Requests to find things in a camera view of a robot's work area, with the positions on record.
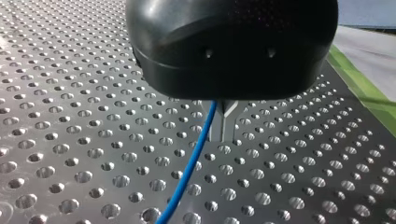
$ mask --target black plastic housing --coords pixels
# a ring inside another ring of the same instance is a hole
[[[148,84],[188,99],[279,99],[309,88],[328,53],[336,0],[127,0]]]

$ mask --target blue cable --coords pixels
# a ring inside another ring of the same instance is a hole
[[[183,176],[181,177],[178,185],[176,187],[175,193],[172,196],[171,201],[168,206],[163,211],[163,215],[155,222],[156,224],[166,224],[169,219],[174,214],[177,209],[178,202],[180,202],[181,197],[189,183],[192,172],[195,169],[195,164],[198,161],[199,156],[201,155],[202,149],[204,148],[205,141],[207,138],[207,133],[209,133],[210,125],[212,124],[213,117],[215,117],[216,107],[218,103],[216,101],[212,102],[212,106],[210,106],[209,113],[207,114],[207,118],[205,121],[204,128],[202,129],[201,134],[199,135],[197,145],[195,145],[195,149],[192,152],[189,163],[187,163],[186,168],[184,169]]]

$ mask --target metal bracket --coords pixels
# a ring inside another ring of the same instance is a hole
[[[209,112],[211,102],[202,102],[202,108]],[[248,101],[219,101],[215,117],[209,131],[210,142],[233,141],[236,118],[244,112]]]

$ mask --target perforated metal surface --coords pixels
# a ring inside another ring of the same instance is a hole
[[[165,208],[205,114],[143,80],[123,10],[0,1],[0,223],[141,223]],[[233,143],[207,143],[171,223],[395,222],[395,140],[323,74],[251,102]]]

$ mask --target green surface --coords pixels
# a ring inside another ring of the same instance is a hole
[[[390,101],[336,46],[331,47],[328,60],[361,103],[396,137],[396,103]]]

